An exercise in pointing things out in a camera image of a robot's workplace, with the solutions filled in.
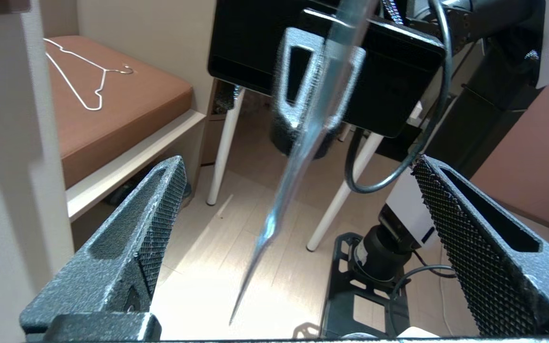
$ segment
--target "white chair leg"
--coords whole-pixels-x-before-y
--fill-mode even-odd
[[[236,129],[240,107],[243,104],[243,97],[244,88],[240,90],[238,98],[234,102],[233,109],[226,113],[222,138],[220,139],[220,146],[217,149],[217,157],[215,158],[215,171],[213,172],[213,181],[211,182],[207,205],[213,206],[217,202],[217,195],[220,193],[220,187],[222,186],[222,178],[226,170],[226,162],[228,161],[228,154],[230,154],[230,146],[233,143],[234,130]]]
[[[368,140],[361,148],[359,155],[355,159],[355,164],[353,166],[353,179],[357,180],[361,173],[364,171],[364,169],[366,169],[368,162],[370,162],[370,158],[372,158],[372,155],[374,154],[376,148],[382,140],[382,135],[375,134],[374,132],[370,134],[370,137],[368,137]],[[345,200],[349,196],[350,192],[351,189],[348,187],[348,185],[346,185],[346,182],[342,181],[340,188],[338,188],[338,192],[334,196],[332,202],[330,202],[327,211],[325,211],[325,214],[321,218],[319,225],[316,227],[315,232],[309,240],[309,243],[306,245],[306,248],[310,252],[314,252],[319,246],[319,243],[325,235],[325,232],[327,232],[327,229],[334,221],[334,218],[338,214],[338,211],[340,211],[342,204],[345,203]]]
[[[345,123],[342,127],[342,132],[340,132],[340,135],[338,136],[338,141],[345,141],[346,135],[349,134],[349,131],[351,131],[351,124]]]

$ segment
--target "white wire hanger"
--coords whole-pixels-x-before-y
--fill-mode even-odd
[[[57,68],[57,70],[59,70],[59,73],[61,74],[61,76],[63,76],[63,78],[65,79],[65,82],[67,82],[67,85],[69,85],[69,88],[71,89],[71,91],[73,91],[73,93],[76,95],[76,98],[78,98],[78,100],[80,100],[80,102],[82,103],[82,105],[84,106],[85,109],[89,110],[89,111],[99,111],[102,107],[103,107],[103,97],[101,95],[101,91],[103,90],[103,86],[105,85],[105,75],[107,75],[107,72],[109,71],[112,71],[112,72],[119,72],[120,74],[132,74],[133,73],[133,69],[131,67],[129,67],[128,65],[124,65],[124,67],[126,69],[128,69],[128,71],[123,71],[123,70],[118,70],[118,69],[107,69],[107,68],[103,68],[101,67],[100,65],[94,63],[93,61],[85,58],[85,57],[82,57],[82,56],[79,56],[78,54],[76,54],[75,52],[72,52],[72,51],[69,51],[69,50],[65,50],[65,48],[63,48],[60,44],[58,43],[55,43],[54,41],[51,41],[50,39],[46,39],[44,38],[45,41],[47,41],[48,43],[50,44],[53,44],[55,46],[57,46],[59,48],[59,50],[61,50],[62,52],[65,52],[65,54],[71,54],[71,55],[74,55],[75,57],[78,57],[79,59],[87,62],[87,63],[90,63],[91,65],[99,68],[100,70],[103,71],[103,76],[101,76],[101,85],[100,87],[98,87],[98,89],[96,89],[94,91],[94,94],[96,94],[96,96],[99,97],[99,106],[98,107],[89,107],[85,102],[84,100],[80,97],[80,95],[78,94],[78,92],[76,91],[75,87],[71,84],[71,82],[69,81],[69,79],[67,78],[67,75],[65,75],[65,72],[63,72],[63,69],[61,69],[59,67],[59,65],[56,63],[56,61],[52,58],[52,56],[50,56],[50,54],[48,54],[46,52],[46,56],[48,57],[48,59],[50,59],[50,61],[52,62],[52,64],[54,64],[54,66]]]

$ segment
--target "brown cushion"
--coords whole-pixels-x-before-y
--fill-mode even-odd
[[[86,37],[55,37],[52,41],[104,68],[124,70],[128,65],[134,70],[133,74],[108,72],[101,91],[102,109],[89,111],[48,61],[67,188],[185,113],[192,104],[192,86],[176,76]],[[87,106],[98,107],[94,91],[101,84],[102,70],[44,43]]]

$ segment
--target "power cord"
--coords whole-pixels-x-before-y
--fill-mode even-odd
[[[391,291],[389,302],[387,304],[387,312],[388,312],[388,316],[389,316],[389,321],[391,322],[391,328],[393,330],[393,333],[394,333],[395,337],[397,337],[399,335],[399,332],[397,331],[397,328],[395,327],[395,318],[393,316],[393,302],[395,301],[395,299],[397,299],[397,297],[399,295],[399,289],[401,288],[401,286],[403,286],[405,284],[406,279],[409,278],[410,276],[412,276],[416,273],[422,272],[422,271],[430,271],[432,269],[448,269],[449,271],[454,270],[453,267],[451,267],[449,265],[444,265],[444,264],[423,265],[423,267],[418,267],[416,269],[413,269],[413,270],[407,272],[404,276],[402,276],[399,279],[399,281],[395,284],[395,287],[393,288],[393,290]]]
[[[427,265],[429,265],[425,262],[425,260],[421,257],[421,255],[418,254],[418,252],[416,252],[416,250],[413,250],[412,253],[414,254],[414,256],[416,256],[418,258],[418,260],[421,262],[422,265],[424,265],[425,267],[427,267]],[[440,278],[455,279],[457,277],[456,273],[454,273],[454,274],[444,274],[444,273],[436,272],[433,269],[429,269],[429,271],[432,272],[433,274],[436,274],[437,276],[440,276]]]
[[[444,257],[444,245],[440,247],[440,263],[442,263],[442,258]],[[442,278],[438,280],[440,282],[440,295],[442,295],[442,318],[444,319],[444,324],[448,329],[450,336],[453,335],[453,330],[451,330],[450,325],[448,324],[448,318],[446,317],[446,302],[444,300],[444,287],[442,286]]]
[[[436,113],[433,117],[433,120],[429,121],[427,128],[425,128],[425,132],[423,134],[423,137],[421,137],[420,142],[416,144],[414,148],[412,148],[412,150],[408,153],[408,156],[406,156],[401,164],[388,177],[373,185],[359,185],[355,183],[355,180],[353,180],[353,165],[355,164],[357,150],[359,149],[359,144],[361,143],[361,138],[364,134],[363,129],[355,128],[353,139],[351,140],[349,150],[346,154],[345,181],[349,188],[356,193],[374,193],[376,191],[379,191],[380,189],[383,189],[391,182],[393,182],[396,178],[398,178],[403,173],[403,171],[410,165],[410,163],[414,161],[419,152],[423,150],[425,144],[427,143],[427,140],[429,139],[431,133],[436,127],[436,124],[440,121],[442,115],[444,114],[446,100],[448,98],[448,90],[450,88],[451,75],[453,72],[453,48],[444,6],[442,6],[440,0],[429,0],[429,7],[431,11],[436,13],[438,24],[440,26],[440,31],[442,32],[444,48],[446,50],[444,63],[442,63],[442,67],[444,70],[442,71],[442,84],[440,85],[440,95],[438,96]]]

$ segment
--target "wooden floor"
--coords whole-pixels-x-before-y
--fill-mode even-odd
[[[311,163],[283,231],[229,326],[242,273],[286,163],[268,139],[267,123],[265,113],[241,116],[216,206],[205,204],[213,167],[203,167],[194,200],[177,218],[151,307],[163,326],[162,339],[316,337],[334,239],[345,232],[365,234],[377,224],[390,187],[370,195],[352,193],[318,250],[305,249],[342,182],[348,142],[335,141],[325,158]],[[360,182],[383,178],[397,163],[374,155]],[[420,252],[427,263],[447,262],[439,243]],[[413,257],[406,269],[418,266]],[[456,280],[430,273],[412,280],[407,293],[413,326],[439,336],[478,333]],[[354,317],[383,327],[383,308],[366,301],[355,303]]]

